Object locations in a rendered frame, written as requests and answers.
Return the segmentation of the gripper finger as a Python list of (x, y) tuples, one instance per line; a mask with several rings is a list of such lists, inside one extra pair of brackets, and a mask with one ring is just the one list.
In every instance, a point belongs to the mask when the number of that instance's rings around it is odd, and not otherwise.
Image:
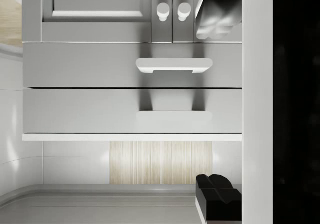
[(242, 0), (198, 0), (195, 17), (197, 39), (222, 39), (242, 22)]
[(202, 224), (242, 224), (242, 195), (222, 175), (196, 176), (195, 206)]

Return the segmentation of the white cabinet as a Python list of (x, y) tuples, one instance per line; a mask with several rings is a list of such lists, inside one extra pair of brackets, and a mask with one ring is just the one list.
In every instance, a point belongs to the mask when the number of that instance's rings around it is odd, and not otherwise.
[(23, 138), (242, 138), (242, 26), (195, 36), (198, 0), (22, 0)]

